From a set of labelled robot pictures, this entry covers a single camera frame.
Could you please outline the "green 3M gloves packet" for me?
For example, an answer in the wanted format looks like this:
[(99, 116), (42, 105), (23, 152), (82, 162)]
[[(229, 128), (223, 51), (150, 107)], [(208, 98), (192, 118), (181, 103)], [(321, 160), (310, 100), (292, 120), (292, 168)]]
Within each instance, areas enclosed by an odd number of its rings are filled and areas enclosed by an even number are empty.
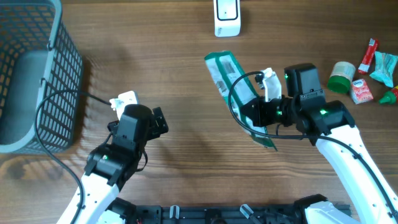
[[(211, 74), (214, 84), (228, 106), (228, 95), (232, 84), (245, 72), (235, 56), (230, 51), (212, 52), (205, 56), (205, 64)], [(240, 80), (231, 95), (231, 107), (234, 115), (247, 127), (267, 134), (267, 128), (255, 127), (245, 115), (241, 115), (239, 107), (249, 103), (259, 95), (248, 77)]]

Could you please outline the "green lid jar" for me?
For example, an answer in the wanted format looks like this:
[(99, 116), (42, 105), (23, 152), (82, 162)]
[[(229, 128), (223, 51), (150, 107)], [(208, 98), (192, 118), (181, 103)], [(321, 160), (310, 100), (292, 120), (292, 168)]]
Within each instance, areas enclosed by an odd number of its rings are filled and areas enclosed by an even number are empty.
[(327, 88), (336, 93), (349, 92), (354, 78), (355, 66), (349, 62), (337, 62), (329, 77)]

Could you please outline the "red tissue packet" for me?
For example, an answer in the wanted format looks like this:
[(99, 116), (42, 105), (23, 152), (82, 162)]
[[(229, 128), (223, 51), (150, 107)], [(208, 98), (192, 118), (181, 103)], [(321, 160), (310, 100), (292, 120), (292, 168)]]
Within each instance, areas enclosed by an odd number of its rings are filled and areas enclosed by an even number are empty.
[(373, 100), (373, 95), (364, 79), (351, 83), (350, 96), (356, 105)]

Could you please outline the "red sachet stick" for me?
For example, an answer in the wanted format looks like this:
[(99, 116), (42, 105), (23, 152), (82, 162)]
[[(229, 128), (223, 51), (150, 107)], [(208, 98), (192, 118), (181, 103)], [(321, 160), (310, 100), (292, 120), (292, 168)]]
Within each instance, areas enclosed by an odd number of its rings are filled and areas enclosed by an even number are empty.
[(359, 64), (358, 72), (360, 74), (367, 74), (371, 65), (371, 62), (374, 58), (374, 54), (379, 47), (379, 40), (378, 39), (370, 39), (368, 43), (368, 47), (365, 51), (364, 57)]

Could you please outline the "red yellow sauce bottle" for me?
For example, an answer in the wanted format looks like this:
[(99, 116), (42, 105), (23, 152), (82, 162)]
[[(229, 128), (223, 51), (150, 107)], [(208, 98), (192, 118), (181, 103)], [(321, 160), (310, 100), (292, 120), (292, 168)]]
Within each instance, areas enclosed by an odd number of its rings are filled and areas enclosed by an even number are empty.
[(391, 90), (387, 91), (383, 97), (379, 100), (380, 104), (389, 104), (393, 105), (397, 103), (397, 91), (398, 86), (395, 86)]

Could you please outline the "teal wipes packet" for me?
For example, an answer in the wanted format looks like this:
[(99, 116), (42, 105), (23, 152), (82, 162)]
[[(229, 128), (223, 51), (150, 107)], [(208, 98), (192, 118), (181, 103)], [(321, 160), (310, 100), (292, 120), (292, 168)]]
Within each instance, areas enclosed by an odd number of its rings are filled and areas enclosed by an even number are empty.
[(376, 81), (383, 82), (385, 86), (392, 88), (393, 73), (397, 65), (397, 56), (376, 51), (374, 53), (376, 65), (370, 77)]

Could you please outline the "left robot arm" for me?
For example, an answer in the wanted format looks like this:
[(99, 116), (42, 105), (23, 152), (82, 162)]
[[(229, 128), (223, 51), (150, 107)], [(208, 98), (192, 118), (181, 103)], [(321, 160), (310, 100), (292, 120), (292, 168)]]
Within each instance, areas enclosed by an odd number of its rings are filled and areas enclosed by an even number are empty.
[(147, 141), (167, 133), (161, 108), (127, 105), (117, 121), (108, 124), (110, 137), (90, 152), (76, 190), (59, 223), (132, 223), (136, 206), (118, 197), (147, 158)]

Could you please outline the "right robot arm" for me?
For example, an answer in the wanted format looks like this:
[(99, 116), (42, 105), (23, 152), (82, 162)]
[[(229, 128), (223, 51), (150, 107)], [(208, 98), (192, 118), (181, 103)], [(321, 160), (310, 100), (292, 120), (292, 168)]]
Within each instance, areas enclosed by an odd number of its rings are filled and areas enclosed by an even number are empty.
[(254, 126), (295, 125), (298, 135), (275, 134), (275, 139), (308, 139), (330, 163), (349, 195), (362, 223), (397, 223), (397, 195), (369, 155), (354, 118), (338, 101), (327, 102), (318, 70), (311, 63), (285, 68), (287, 96), (278, 77), (252, 72), (264, 90), (240, 107)]

